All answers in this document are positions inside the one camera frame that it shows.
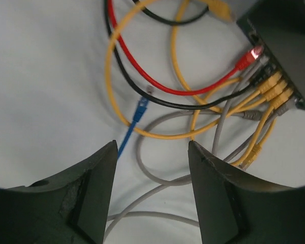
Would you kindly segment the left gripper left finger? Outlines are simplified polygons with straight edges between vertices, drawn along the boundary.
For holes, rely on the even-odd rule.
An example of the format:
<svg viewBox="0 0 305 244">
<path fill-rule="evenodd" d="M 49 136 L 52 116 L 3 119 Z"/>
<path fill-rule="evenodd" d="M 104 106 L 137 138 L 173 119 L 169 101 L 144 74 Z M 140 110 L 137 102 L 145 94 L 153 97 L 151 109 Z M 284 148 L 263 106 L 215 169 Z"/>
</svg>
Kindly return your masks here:
<svg viewBox="0 0 305 244">
<path fill-rule="evenodd" d="M 0 243 L 102 243 L 116 163 L 111 141 L 30 186 L 0 188 Z"/>
</svg>

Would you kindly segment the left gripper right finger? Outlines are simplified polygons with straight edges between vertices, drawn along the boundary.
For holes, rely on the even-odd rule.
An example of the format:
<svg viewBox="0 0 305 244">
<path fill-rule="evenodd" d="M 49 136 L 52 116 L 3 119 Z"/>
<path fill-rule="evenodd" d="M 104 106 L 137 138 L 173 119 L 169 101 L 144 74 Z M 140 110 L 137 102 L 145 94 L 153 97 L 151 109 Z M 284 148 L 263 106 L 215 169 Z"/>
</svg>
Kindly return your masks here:
<svg viewBox="0 0 305 244">
<path fill-rule="evenodd" d="M 305 243 L 305 186 L 275 184 L 188 147 L 203 243 Z"/>
</svg>

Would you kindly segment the black network switch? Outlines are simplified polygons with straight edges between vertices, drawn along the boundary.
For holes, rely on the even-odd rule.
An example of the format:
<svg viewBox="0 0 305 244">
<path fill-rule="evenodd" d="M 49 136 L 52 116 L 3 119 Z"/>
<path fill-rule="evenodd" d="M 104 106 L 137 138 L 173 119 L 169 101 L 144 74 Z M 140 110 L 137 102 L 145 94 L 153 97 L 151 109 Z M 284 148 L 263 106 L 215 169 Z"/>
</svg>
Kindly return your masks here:
<svg viewBox="0 0 305 244">
<path fill-rule="evenodd" d="M 305 1 L 238 1 L 237 25 L 293 86 L 305 110 Z"/>
</svg>

